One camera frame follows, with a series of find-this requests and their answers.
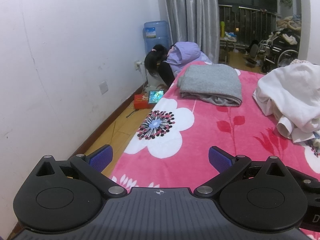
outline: black sleeve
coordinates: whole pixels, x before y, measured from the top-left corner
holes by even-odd
[[[158,67],[158,73],[165,84],[170,87],[174,81],[174,75],[169,63],[162,62]]]

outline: orange box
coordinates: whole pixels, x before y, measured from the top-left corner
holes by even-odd
[[[148,109],[153,108],[155,104],[149,104],[149,98],[143,97],[144,95],[134,95],[133,106],[134,109]]]

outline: gray curtain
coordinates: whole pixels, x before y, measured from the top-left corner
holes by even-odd
[[[165,0],[172,41],[192,41],[217,63],[220,47],[218,0]]]

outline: yellow bottle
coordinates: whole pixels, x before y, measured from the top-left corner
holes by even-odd
[[[225,28],[226,28],[226,24],[224,22],[220,22],[220,37],[224,38],[225,36]]]

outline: flower center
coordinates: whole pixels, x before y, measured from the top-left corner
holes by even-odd
[[[166,111],[152,111],[144,120],[138,129],[138,137],[140,140],[155,139],[164,136],[170,132],[172,125],[175,124],[174,114]]]

